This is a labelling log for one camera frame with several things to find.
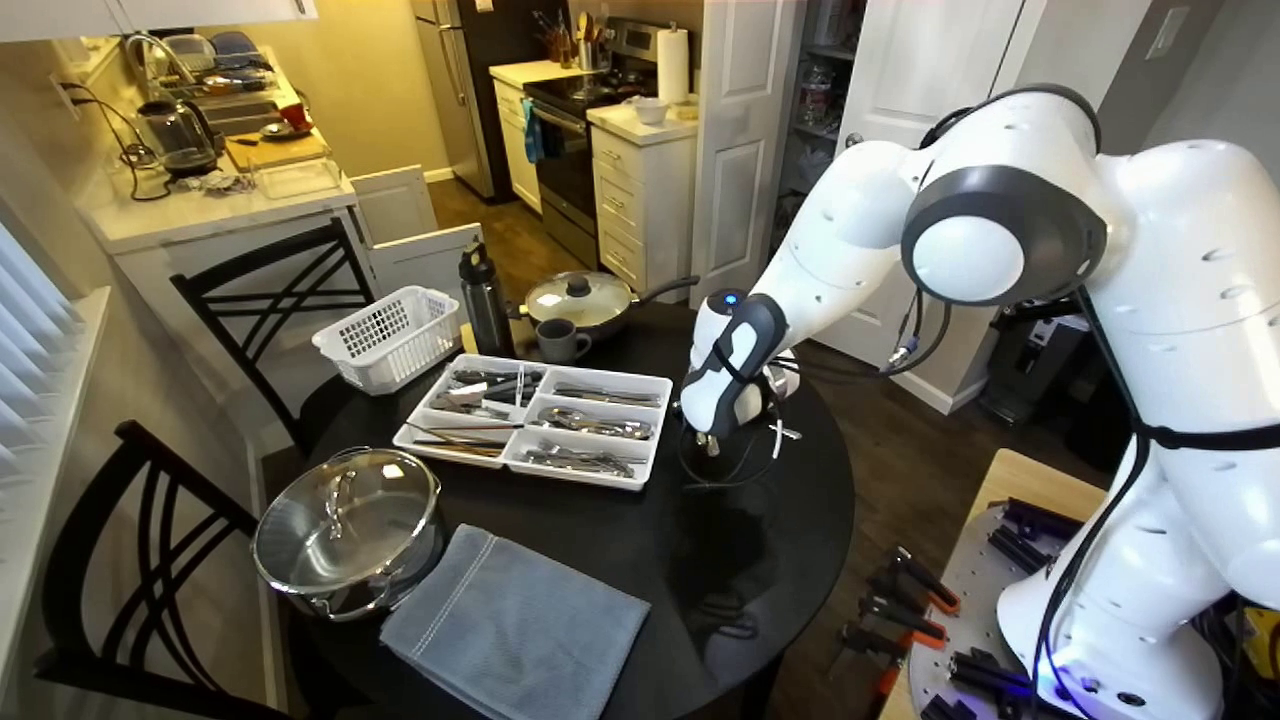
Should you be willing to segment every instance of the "plastic basket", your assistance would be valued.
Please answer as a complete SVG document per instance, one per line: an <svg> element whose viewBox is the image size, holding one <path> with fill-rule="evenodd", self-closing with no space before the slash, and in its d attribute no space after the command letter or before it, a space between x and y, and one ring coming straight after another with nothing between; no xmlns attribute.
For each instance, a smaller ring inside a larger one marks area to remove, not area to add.
<svg viewBox="0 0 1280 720"><path fill-rule="evenodd" d="M314 345L368 397L387 397L458 349L451 297L403 282L391 297L320 327Z"/></svg>

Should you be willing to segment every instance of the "round black table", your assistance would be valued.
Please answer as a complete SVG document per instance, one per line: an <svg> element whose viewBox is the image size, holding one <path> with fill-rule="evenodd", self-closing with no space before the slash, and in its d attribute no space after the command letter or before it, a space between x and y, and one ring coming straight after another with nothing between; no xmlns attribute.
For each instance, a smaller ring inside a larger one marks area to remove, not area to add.
<svg viewBox="0 0 1280 720"><path fill-rule="evenodd" d="M593 362L681 376L687 318L647 310ZM431 380L391 398L332 412L314 457L387 442ZM687 428L669 412L644 493L531 481L435 464L450 523L479 523L622 593L647 601L647 618L615 678L609 715L685 715L747 684L763 711L781 652L830 601L853 532L846 434L814 387L777 412L800 440L747 423L727 446L727 481L687 472ZM306 636L386 715L468 715L387 649L375 626L306 618Z"/></svg>

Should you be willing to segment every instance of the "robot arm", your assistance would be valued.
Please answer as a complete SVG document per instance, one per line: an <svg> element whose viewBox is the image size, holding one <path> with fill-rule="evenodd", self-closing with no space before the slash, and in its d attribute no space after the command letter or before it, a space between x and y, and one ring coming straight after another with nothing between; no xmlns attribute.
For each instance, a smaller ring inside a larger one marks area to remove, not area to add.
<svg viewBox="0 0 1280 720"><path fill-rule="evenodd" d="M1103 218L1089 208L1099 194L1096 127L1082 107L1073 91L1011 91L931 149L867 141L840 150L757 288L701 304L685 420L726 440L760 412L747 387L770 358L835 324L898 265L953 304L1082 282L1103 246Z"/></svg>
<svg viewBox="0 0 1280 720"><path fill-rule="evenodd" d="M685 420L726 440L763 362L874 297L901 255L915 150L857 142L809 193L753 291L713 291L694 331Z"/></svg>
<svg viewBox="0 0 1280 720"><path fill-rule="evenodd" d="M1249 150L1099 156L1082 94L1007 91L921 150L840 150L757 288L701 306L681 412L727 434L772 356L893 265L948 304L1082 291L1137 442L1096 519L1000 596L1000 632L1070 711L1215 715L1215 657L1189 618L1225 593L1280 606L1276 241L1280 194Z"/></svg>

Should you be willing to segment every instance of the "cutlery tray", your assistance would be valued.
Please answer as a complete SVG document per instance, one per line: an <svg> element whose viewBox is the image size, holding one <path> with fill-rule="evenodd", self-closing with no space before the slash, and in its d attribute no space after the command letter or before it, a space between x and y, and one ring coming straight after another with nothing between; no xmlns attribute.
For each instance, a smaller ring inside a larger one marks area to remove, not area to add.
<svg viewBox="0 0 1280 720"><path fill-rule="evenodd" d="M640 493L673 403L669 376L458 356L391 434L428 458Z"/></svg>

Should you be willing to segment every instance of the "gray cloth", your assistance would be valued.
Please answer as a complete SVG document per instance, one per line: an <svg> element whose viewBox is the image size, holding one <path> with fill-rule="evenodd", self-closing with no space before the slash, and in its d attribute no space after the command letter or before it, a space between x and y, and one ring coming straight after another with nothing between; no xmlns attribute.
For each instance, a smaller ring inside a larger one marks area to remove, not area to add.
<svg viewBox="0 0 1280 720"><path fill-rule="evenodd" d="M486 715L599 715L647 603L460 523L379 640Z"/></svg>

